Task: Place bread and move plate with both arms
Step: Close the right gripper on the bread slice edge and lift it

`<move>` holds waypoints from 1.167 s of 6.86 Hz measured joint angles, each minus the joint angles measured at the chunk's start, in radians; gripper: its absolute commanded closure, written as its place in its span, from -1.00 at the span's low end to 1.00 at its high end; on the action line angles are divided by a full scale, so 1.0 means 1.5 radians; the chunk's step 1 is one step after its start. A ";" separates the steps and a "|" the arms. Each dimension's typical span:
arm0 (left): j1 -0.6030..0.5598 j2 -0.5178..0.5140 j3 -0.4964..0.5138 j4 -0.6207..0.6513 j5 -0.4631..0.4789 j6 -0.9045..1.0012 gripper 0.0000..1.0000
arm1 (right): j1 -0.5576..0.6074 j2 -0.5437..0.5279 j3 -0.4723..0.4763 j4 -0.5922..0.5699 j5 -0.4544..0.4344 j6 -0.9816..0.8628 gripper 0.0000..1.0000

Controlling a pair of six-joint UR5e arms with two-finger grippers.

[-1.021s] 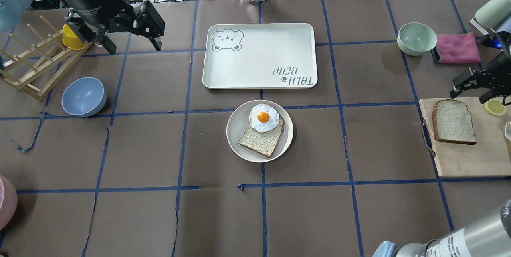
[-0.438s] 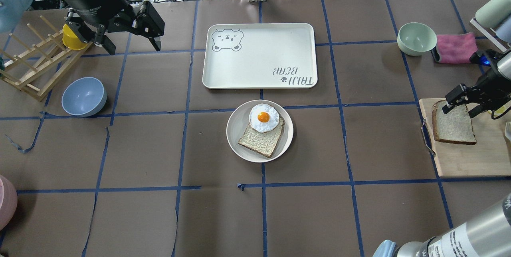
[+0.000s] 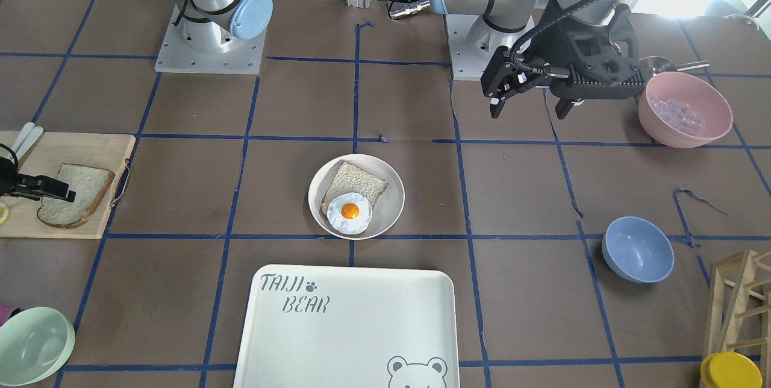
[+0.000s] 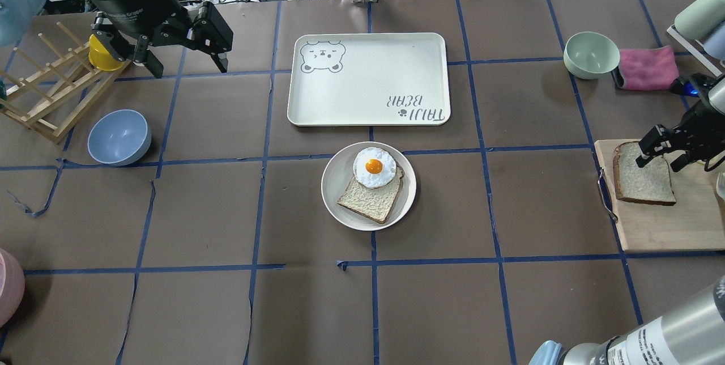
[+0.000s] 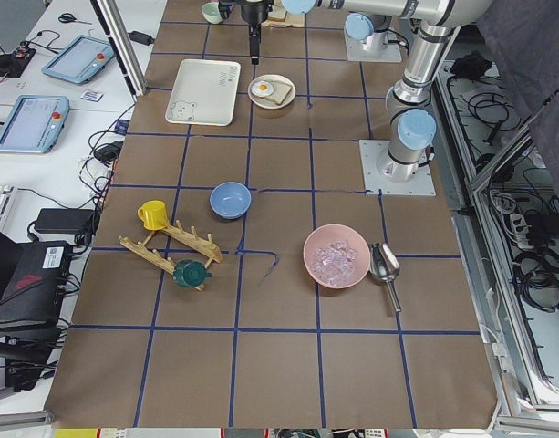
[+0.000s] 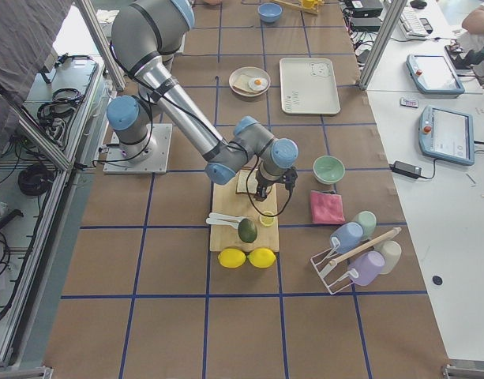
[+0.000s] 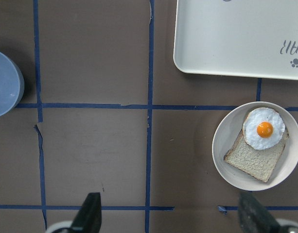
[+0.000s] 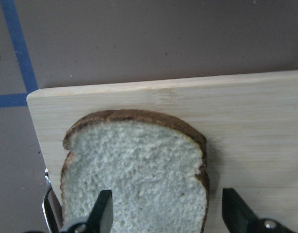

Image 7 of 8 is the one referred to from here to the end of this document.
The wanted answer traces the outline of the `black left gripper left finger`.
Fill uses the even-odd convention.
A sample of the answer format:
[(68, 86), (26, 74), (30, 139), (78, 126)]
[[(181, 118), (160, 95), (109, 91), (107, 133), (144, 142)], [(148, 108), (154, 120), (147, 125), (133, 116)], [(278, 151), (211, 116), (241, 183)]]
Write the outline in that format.
[(98, 233), (102, 224), (100, 193), (89, 193), (74, 218), (70, 229), (72, 233)]

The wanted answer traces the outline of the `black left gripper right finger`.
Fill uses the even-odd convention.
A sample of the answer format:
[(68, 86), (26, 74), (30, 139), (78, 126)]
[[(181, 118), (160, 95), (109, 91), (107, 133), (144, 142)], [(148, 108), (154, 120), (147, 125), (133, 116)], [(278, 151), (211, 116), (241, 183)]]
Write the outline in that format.
[(250, 192), (242, 192), (238, 202), (239, 224), (244, 233), (278, 233), (279, 223)]

